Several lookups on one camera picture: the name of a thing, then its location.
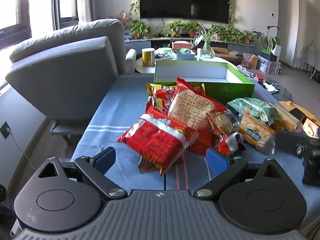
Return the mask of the green cardboard box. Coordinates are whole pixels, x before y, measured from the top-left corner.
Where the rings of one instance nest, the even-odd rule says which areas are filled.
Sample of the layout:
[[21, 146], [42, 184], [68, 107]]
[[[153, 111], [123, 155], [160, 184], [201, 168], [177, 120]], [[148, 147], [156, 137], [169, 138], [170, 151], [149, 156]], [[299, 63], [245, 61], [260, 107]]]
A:
[[177, 78], [187, 83], [203, 83], [206, 95], [226, 105], [237, 98], [250, 98], [255, 84], [238, 69], [225, 63], [196, 62], [175, 66], [157, 65], [154, 83], [171, 86]]

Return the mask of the clear yellow bread package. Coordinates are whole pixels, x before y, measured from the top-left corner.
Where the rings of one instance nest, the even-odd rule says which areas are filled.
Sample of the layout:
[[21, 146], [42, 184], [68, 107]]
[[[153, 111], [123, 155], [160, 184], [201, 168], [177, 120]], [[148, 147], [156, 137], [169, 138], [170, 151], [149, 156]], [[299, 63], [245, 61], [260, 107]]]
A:
[[245, 109], [241, 114], [241, 122], [238, 132], [242, 134], [244, 140], [255, 147], [257, 150], [273, 154], [275, 131], [267, 125], [260, 122], [249, 114]]

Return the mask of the grey sofa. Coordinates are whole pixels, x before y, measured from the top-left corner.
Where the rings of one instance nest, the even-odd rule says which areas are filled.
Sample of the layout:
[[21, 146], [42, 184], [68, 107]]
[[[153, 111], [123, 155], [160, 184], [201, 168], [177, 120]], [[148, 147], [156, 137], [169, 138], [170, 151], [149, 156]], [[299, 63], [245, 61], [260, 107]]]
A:
[[56, 30], [19, 43], [6, 81], [52, 120], [52, 135], [70, 144], [82, 135], [114, 81], [135, 71], [137, 53], [125, 30], [107, 18]]

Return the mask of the clear storage bin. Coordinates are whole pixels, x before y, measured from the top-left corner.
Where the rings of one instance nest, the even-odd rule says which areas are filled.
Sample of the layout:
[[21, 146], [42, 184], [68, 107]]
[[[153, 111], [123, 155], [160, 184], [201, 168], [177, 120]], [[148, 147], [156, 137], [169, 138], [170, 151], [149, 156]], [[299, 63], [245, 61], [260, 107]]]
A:
[[281, 69], [281, 63], [278, 61], [269, 61], [261, 56], [258, 56], [258, 69], [264, 74], [278, 75]]

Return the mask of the wall power outlet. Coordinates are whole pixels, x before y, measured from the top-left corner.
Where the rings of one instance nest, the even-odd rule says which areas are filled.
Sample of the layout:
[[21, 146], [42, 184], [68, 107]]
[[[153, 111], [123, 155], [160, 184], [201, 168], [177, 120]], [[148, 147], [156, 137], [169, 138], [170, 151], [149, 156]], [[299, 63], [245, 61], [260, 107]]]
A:
[[0, 128], [1, 135], [3, 135], [4, 139], [7, 139], [9, 135], [11, 135], [11, 129], [7, 122], [5, 122]]

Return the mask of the glass vase with plant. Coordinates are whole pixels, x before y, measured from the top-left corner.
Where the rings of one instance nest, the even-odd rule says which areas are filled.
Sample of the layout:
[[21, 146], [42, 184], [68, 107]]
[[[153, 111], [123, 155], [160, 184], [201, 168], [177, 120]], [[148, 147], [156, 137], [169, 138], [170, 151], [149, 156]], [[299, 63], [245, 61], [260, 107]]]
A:
[[206, 58], [211, 58], [213, 56], [210, 43], [214, 36], [216, 35], [217, 31], [215, 29], [205, 29], [201, 27], [200, 35], [203, 39], [203, 47], [202, 47], [202, 56]]

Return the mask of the blue tray with items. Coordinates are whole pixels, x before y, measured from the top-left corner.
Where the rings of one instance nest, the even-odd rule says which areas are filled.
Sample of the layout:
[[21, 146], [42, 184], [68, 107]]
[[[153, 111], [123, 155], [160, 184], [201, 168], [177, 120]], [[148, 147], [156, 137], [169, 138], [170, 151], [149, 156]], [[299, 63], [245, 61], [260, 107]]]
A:
[[174, 49], [171, 53], [174, 60], [193, 60], [195, 58], [195, 53], [187, 48], [181, 48], [179, 50]]

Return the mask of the green snack bag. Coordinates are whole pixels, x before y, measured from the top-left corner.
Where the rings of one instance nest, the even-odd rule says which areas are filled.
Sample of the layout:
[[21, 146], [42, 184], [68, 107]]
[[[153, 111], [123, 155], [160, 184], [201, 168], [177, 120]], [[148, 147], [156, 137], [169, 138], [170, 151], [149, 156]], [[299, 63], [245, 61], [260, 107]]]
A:
[[256, 98], [237, 98], [227, 103], [239, 114], [249, 111], [250, 116], [271, 126], [275, 121], [280, 121], [280, 116], [275, 107]]

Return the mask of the yellow canister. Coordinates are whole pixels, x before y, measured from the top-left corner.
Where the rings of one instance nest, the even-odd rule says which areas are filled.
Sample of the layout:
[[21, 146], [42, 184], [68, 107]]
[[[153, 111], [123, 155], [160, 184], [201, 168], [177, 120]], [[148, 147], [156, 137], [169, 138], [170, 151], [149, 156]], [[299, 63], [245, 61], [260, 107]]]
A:
[[142, 61], [143, 61], [144, 67], [154, 67], [155, 66], [155, 49], [154, 48], [142, 49]]

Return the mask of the yellow red snack bag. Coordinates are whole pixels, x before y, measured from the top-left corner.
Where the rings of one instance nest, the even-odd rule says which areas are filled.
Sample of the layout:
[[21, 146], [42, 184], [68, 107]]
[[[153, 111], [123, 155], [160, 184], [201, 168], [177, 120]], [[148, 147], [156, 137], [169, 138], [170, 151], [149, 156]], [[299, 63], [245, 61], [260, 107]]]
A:
[[[174, 106], [171, 107], [171, 103], [175, 98], [175, 92], [177, 91], [178, 86], [164, 86], [164, 85], [159, 85], [159, 84], [146, 84], [147, 90], [148, 90], [148, 100], [146, 104], [146, 110], [145, 112], [149, 109], [155, 109], [159, 111], [162, 114], [168, 115], [169, 113], [174, 113], [173, 111], [175, 110], [187, 110], [185, 107], [184, 109], [182, 108], [182, 105], [178, 106], [178, 101]], [[191, 86], [189, 87], [191, 90], [194, 90], [196, 92], [200, 92], [200, 94], [205, 95], [205, 90], [204, 90], [204, 84], [196, 85], [196, 86]], [[197, 110], [200, 111], [200, 114], [205, 115], [206, 113], [212, 113], [212, 109], [202, 109], [199, 106], [194, 106], [191, 107], [191, 110]]]

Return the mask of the brown white snack packet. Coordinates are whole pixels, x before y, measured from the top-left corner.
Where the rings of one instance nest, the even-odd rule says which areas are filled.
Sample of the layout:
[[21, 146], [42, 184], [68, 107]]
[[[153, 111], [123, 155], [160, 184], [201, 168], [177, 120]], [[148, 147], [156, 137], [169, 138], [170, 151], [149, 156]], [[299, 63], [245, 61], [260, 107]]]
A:
[[149, 161], [149, 159], [145, 159], [141, 157], [138, 165], [138, 169], [140, 173], [151, 172], [155, 170], [159, 170], [160, 175], [164, 175], [167, 171], [174, 165], [183, 164], [183, 158], [180, 156], [179, 158], [175, 158], [167, 163], [153, 163]]

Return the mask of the open cardboard box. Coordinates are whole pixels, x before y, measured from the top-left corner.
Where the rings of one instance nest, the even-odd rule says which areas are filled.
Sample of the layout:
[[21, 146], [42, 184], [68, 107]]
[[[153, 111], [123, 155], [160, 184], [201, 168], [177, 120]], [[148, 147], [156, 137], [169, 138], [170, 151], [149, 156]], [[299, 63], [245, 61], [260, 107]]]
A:
[[214, 56], [220, 57], [220, 58], [228, 60], [228, 61], [233, 61], [238, 58], [237, 51], [229, 51], [227, 48], [211, 47], [211, 51]]

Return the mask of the red checkered snack bag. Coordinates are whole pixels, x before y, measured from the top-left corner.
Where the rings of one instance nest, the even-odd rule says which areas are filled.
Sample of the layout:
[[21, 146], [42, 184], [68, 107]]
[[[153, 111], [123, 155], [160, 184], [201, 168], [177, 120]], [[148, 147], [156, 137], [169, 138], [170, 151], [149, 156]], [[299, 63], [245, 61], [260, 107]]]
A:
[[197, 130], [151, 108], [117, 141], [153, 163], [167, 163], [182, 156], [198, 137]]

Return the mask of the red rice cracker bag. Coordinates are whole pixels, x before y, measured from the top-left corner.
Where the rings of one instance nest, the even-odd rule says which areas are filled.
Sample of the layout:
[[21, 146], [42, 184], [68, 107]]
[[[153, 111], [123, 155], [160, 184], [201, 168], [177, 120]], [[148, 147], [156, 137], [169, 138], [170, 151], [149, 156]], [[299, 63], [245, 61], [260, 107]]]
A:
[[185, 80], [176, 79], [177, 90], [171, 101], [168, 116], [199, 130], [207, 127], [207, 113], [223, 112], [226, 107], [220, 102], [193, 89]]

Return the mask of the orange box on table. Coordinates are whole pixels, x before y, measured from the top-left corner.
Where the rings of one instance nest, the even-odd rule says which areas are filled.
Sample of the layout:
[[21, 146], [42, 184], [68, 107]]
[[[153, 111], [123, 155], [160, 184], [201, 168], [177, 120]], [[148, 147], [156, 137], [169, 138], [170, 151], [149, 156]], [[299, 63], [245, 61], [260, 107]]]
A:
[[174, 41], [172, 42], [173, 50], [180, 50], [181, 48], [191, 49], [192, 44], [188, 41]]

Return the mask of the blue striped tablecloth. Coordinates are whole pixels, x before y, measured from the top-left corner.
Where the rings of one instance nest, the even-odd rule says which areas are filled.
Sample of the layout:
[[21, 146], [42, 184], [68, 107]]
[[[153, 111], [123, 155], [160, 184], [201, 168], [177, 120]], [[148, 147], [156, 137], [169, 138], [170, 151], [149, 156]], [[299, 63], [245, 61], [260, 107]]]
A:
[[211, 191], [209, 199], [233, 223], [265, 225], [280, 217], [289, 201], [290, 218], [306, 206], [306, 221], [319, 218], [319, 183], [287, 150], [300, 135], [276, 132], [248, 113], [235, 115], [178, 80], [173, 91], [156, 90], [181, 105], [185, 120], [171, 108], [144, 105], [142, 83], [120, 77], [98, 107], [73, 158], [95, 156], [112, 147], [116, 162], [109, 178], [127, 191], [176, 190], [180, 172], [185, 189]]

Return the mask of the white round coffee table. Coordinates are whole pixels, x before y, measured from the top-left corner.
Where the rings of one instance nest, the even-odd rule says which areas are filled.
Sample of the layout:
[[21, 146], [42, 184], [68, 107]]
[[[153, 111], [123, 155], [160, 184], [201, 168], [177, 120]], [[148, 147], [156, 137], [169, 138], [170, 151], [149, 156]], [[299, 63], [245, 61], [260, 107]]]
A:
[[177, 64], [196, 63], [196, 62], [225, 63], [237, 69], [237, 65], [220, 57], [212, 57], [209, 59], [205, 57], [196, 56], [193, 60], [155, 59], [155, 65], [151, 67], [144, 67], [142, 58], [139, 58], [136, 61], [135, 71], [142, 74], [155, 74], [157, 65], [160, 66], [162, 64], [164, 66], [175, 66]]

